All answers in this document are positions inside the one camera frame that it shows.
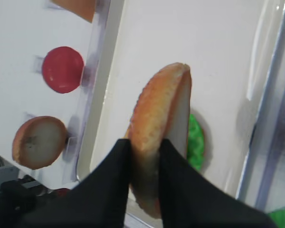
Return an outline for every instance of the white surface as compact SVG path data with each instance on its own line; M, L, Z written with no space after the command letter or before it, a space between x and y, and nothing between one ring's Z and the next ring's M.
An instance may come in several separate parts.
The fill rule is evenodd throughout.
M81 118L76 112L81 89L64 95L54 92L34 72L34 61L59 46L72 47L86 60L92 26L68 11L47 9L46 2L0 0L0 155L56 189L73 185L62 182L62 156L49 167L31 171L12 160L11 145L28 114L57 117L66 127Z
M206 153L212 158L205 177L234 196L283 6L279 0L125 1L90 170L124 136L137 98L152 75L169 63L183 62L191 67L191 108L202 116L210 145ZM249 101L254 42L254 86Z

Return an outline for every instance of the toy burger bun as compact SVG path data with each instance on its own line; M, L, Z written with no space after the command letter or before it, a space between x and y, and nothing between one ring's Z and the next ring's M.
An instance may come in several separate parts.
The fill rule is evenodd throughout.
M66 127L59 119L51 116L32 118L15 135L13 160L33 170L49 166L63 151L66 138Z
M143 89L126 133L133 152L131 189L139 206L160 218L158 158L163 138L169 139L185 158L190 115L190 67L182 63L165 66Z
M96 0L52 0L52 2L89 22L93 20Z

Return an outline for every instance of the green plastic piece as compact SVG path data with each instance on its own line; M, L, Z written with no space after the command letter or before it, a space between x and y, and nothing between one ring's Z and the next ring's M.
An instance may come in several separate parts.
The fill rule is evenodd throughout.
M196 170L200 170L204 162L204 134L194 115L189 117L187 160Z
M285 209L271 212L268 215L279 228L285 228Z

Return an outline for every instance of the round bun half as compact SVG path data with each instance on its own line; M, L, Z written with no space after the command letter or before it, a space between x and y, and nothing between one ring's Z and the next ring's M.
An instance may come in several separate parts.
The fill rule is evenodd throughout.
M131 188L139 206L160 218L158 158L163 138L186 157L190 115L190 67L167 65L143 89L134 109L126 138L131 140L133 177Z
M12 157L20 165L36 170L51 165L65 147L67 130L51 116L26 121L17 131Z

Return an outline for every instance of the red tomato slice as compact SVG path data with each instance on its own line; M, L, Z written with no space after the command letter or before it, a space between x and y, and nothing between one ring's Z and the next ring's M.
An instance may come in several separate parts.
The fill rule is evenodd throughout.
M45 57L42 75L50 88L65 94L79 87L83 68L84 61L77 51L70 47L57 47Z

